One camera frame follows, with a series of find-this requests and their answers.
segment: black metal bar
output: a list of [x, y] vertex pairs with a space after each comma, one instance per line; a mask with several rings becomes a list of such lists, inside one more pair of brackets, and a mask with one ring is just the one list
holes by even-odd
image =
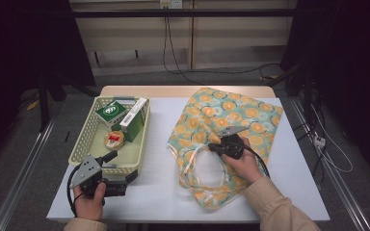
[[325, 13], [324, 10], [296, 10], [296, 9], [172, 9], [172, 10], [95, 10], [74, 12], [20, 12], [23, 15], [58, 16], [74, 18], [101, 18], [101, 17], [293, 17], [314, 16]]

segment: sleeve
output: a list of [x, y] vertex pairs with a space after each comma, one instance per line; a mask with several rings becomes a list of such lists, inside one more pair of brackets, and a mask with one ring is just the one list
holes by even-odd
[[268, 177], [262, 177], [244, 192], [249, 204], [260, 216], [260, 228], [266, 230], [320, 230], [303, 211], [284, 197]]
[[73, 218], [65, 226], [65, 231], [106, 231], [107, 224], [83, 218]]

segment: gray carpet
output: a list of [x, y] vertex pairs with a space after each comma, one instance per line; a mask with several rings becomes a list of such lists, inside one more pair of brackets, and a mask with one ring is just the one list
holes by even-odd
[[[222, 68], [216, 71], [244, 71], [251, 68]], [[273, 75], [280, 73], [275, 66], [263, 69], [263, 75]], [[240, 74], [220, 74], [220, 73], [185, 73], [194, 81], [204, 85], [242, 85], [256, 86], [263, 84], [258, 79], [258, 71]], [[115, 77], [97, 77], [97, 87], [92, 90], [100, 91], [107, 85], [195, 85], [181, 75], [169, 74], [167, 72], [144, 73], [136, 75], [121, 75]], [[87, 113], [90, 110], [93, 99], [81, 92], [65, 87], [67, 99], [65, 102], [51, 102], [51, 108], [61, 105], [60, 116], [56, 120], [55, 126], [47, 140], [47, 143], [40, 154], [31, 177], [28, 179], [23, 194], [17, 203], [6, 230], [62, 230], [64, 224], [46, 219], [51, 202], [56, 194], [58, 186], [62, 181], [67, 166], [67, 159], [80, 129], [84, 123]], [[293, 111], [289, 98], [286, 96], [283, 84], [274, 87], [277, 97], [280, 98], [287, 117], [293, 128], [301, 123]], [[343, 136], [343, 131], [339, 124], [334, 120], [327, 107], [323, 108], [326, 118], [326, 127], [329, 135], [339, 144], [348, 154], [354, 165], [354, 170], [350, 173], [342, 173], [346, 183], [354, 193], [357, 201], [361, 205], [364, 213], [370, 222], [370, 166], [364, 161], [359, 149], [354, 143], [348, 141]], [[14, 122], [13, 129], [9, 132], [8, 138], [4, 140], [0, 149], [0, 205], [5, 199], [12, 183], [20, 172], [33, 144], [37, 138], [40, 128], [39, 107], [32, 111], [25, 109], [19, 110], [19, 114]], [[300, 137], [303, 129], [295, 131], [296, 136]], [[327, 140], [327, 150], [334, 162], [343, 168], [348, 167], [348, 163], [333, 144]], [[299, 145], [307, 160], [308, 166], [312, 169], [316, 163], [316, 154], [310, 145], [308, 138], [299, 140]], [[315, 175], [317, 184], [321, 183], [322, 170], [318, 168]], [[357, 230], [351, 220], [347, 209], [344, 207], [338, 196], [334, 185], [325, 174], [322, 183], [323, 190], [320, 194], [326, 204], [331, 221], [319, 223], [323, 230]], [[124, 230], [125, 225], [111, 225], [111, 230]]]

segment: box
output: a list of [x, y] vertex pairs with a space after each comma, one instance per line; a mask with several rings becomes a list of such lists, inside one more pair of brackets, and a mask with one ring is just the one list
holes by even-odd
[[[98, 96], [92, 103], [92, 108], [86, 118], [86, 122], [77, 138], [76, 144], [74, 144], [73, 150], [71, 151], [68, 162], [77, 166], [81, 164], [84, 158], [90, 153], [92, 156], [99, 157], [109, 153], [110, 150], [104, 145], [104, 137], [108, 135], [109, 131], [102, 124], [96, 111], [104, 108], [107, 104], [113, 102], [115, 97], [113, 96]], [[119, 100], [120, 104], [129, 111], [134, 103], [124, 102]], [[103, 176], [107, 176], [110, 179], [115, 177], [127, 176], [134, 170], [138, 170], [138, 174], [141, 174], [143, 166], [143, 157], [146, 144], [146, 133], [149, 126], [150, 117], [150, 106], [145, 109], [145, 125], [144, 129], [140, 131], [137, 138], [133, 142], [126, 142], [118, 153], [117, 158], [113, 159], [107, 164], [112, 165], [111, 168], [103, 168]]]
[[121, 130], [119, 123], [128, 114], [128, 110], [117, 100], [107, 104], [105, 107], [95, 111], [100, 121], [109, 131]]
[[126, 141], [132, 142], [144, 127], [147, 107], [148, 100], [145, 98], [139, 98], [136, 104], [119, 124]]

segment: basket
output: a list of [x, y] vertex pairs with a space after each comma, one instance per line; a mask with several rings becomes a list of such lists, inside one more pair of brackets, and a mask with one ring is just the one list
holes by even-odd
[[[104, 156], [111, 151], [104, 145], [103, 142], [104, 137], [109, 133], [109, 131], [98, 119], [95, 111], [106, 106], [114, 99], [115, 98], [112, 96], [98, 96], [95, 98], [83, 129], [81, 130], [71, 155], [68, 158], [68, 162], [71, 165], [79, 165], [88, 154], [91, 154], [96, 158]], [[121, 105], [127, 110], [130, 110], [134, 106], [133, 104], [124, 103], [121, 103]], [[117, 167], [103, 168], [104, 175], [126, 176], [136, 169], [140, 175], [143, 163], [146, 133], [149, 124], [149, 108], [150, 106], [148, 102], [145, 114], [145, 124], [140, 133], [137, 135], [135, 140], [132, 142], [126, 141], [125, 144], [118, 150], [119, 155], [117, 158], [107, 163], [116, 165]]]

